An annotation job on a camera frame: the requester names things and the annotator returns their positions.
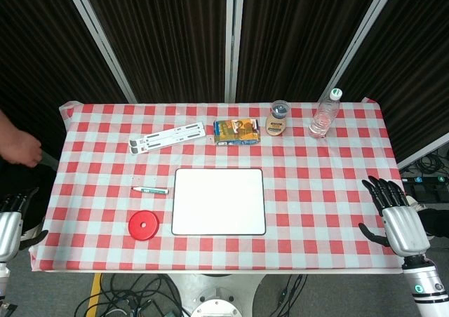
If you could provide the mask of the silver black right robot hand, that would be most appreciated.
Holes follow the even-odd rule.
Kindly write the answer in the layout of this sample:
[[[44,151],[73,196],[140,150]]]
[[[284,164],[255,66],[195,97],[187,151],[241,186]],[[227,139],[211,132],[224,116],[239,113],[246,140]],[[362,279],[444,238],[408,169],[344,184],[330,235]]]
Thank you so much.
[[[423,255],[430,248],[427,234],[417,211],[410,207],[402,188],[395,182],[370,176],[362,181],[370,193],[373,203],[384,225],[385,235],[371,232],[364,223],[358,227],[369,240],[386,248],[394,254],[407,258]]]

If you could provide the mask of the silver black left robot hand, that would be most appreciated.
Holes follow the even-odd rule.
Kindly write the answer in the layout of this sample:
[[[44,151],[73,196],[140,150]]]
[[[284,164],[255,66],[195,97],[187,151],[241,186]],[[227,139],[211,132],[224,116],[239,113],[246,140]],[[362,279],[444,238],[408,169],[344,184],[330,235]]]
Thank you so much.
[[[19,250],[37,245],[47,236],[48,231],[42,229],[41,222],[31,238],[22,240],[24,218],[38,190],[39,188],[35,187],[1,198],[1,263],[9,262]]]

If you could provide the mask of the bare person hand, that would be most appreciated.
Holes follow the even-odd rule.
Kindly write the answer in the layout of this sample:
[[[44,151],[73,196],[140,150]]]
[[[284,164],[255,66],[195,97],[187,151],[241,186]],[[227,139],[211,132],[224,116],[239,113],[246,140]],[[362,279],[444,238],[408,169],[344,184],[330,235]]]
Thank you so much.
[[[1,112],[1,158],[12,164],[33,168],[42,160],[41,143],[33,135],[17,128]]]

